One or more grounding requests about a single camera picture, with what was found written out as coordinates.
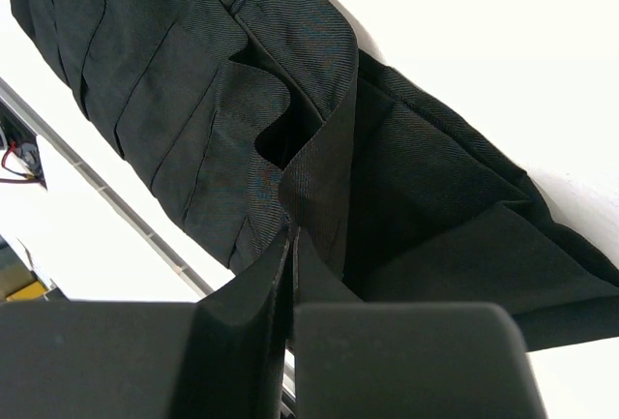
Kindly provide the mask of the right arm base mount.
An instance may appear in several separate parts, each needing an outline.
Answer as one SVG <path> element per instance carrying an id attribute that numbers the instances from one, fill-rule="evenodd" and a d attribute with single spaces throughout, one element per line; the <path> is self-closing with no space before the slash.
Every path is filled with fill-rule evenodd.
<path id="1" fill-rule="evenodd" d="M 1 104 L 1 183 L 46 188 L 36 133 Z"/>

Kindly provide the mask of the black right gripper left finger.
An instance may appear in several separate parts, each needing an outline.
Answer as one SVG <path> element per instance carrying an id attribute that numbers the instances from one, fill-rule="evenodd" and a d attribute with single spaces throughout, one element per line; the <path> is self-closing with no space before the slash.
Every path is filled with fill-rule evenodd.
<path id="1" fill-rule="evenodd" d="M 195 305 L 169 417 L 280 416 L 290 248 L 283 228 L 254 264 Z"/>

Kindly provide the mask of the black pleated skirt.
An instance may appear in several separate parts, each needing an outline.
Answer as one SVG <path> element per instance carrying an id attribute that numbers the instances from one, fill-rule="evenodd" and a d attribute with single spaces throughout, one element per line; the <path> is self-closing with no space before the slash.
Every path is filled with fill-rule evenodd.
<path id="1" fill-rule="evenodd" d="M 618 271 L 329 0 L 10 0 L 84 117 L 235 274 L 309 232 L 362 301 L 489 302 L 532 350 L 618 334 Z"/>

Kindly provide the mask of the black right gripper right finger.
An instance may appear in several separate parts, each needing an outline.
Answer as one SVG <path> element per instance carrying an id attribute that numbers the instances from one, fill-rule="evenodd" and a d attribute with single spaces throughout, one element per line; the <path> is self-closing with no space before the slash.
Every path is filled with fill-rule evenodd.
<path id="1" fill-rule="evenodd" d="M 364 302 L 325 264 L 309 232 L 297 230 L 293 247 L 293 332 L 291 340 L 308 342 L 328 330 L 343 332 L 342 323 Z"/>

